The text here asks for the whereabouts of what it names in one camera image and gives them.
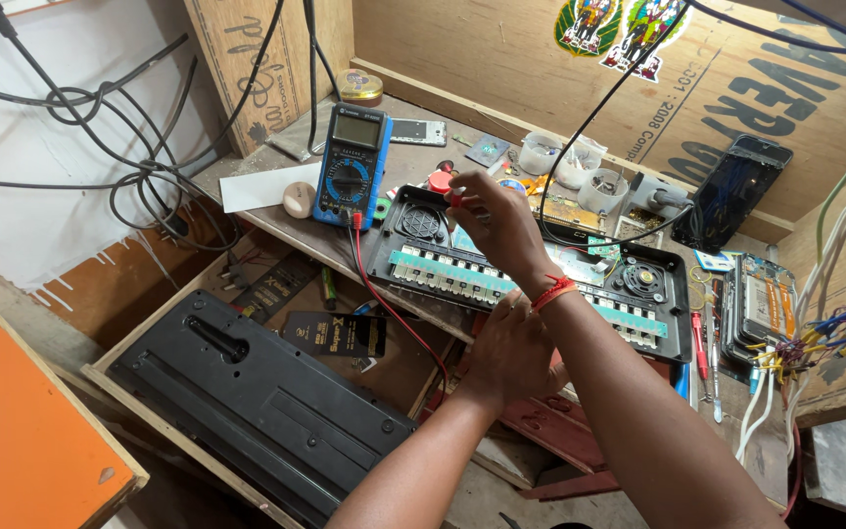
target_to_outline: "multimeter rotary dial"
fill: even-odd
[[[325,188],[337,202],[352,204],[368,194],[370,175],[361,162],[353,158],[339,158],[328,168]]]

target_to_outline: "black card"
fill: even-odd
[[[298,249],[248,286],[231,301],[243,315],[263,325],[319,275],[322,266]]]
[[[292,311],[283,339],[311,356],[380,358],[387,320],[378,316]]]

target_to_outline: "person's hand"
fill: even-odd
[[[531,299],[554,285],[546,274],[563,275],[547,255],[541,230],[522,193],[499,186],[481,169],[460,174],[449,186],[464,186],[465,192],[463,206],[451,207],[446,214],[472,237],[489,263],[511,276]],[[452,191],[446,193],[446,200],[451,197]]]
[[[563,362],[550,366],[554,342],[530,310],[518,289],[499,302],[472,345],[469,371],[456,392],[481,399],[500,414],[513,401],[556,393],[570,381]]]

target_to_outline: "red thread bracelet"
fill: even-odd
[[[548,278],[552,280],[557,280],[554,283],[554,286],[550,287],[547,292],[541,294],[533,303],[531,303],[531,308],[534,309],[534,312],[539,311],[542,309],[547,303],[553,301],[558,295],[566,294],[568,292],[574,292],[576,290],[576,283],[567,278],[567,276],[563,276],[562,278],[554,277],[550,274],[545,274]]]

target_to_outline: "orange surface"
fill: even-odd
[[[114,474],[100,485],[108,468]],[[123,460],[0,327],[0,528],[75,529],[132,478]]]

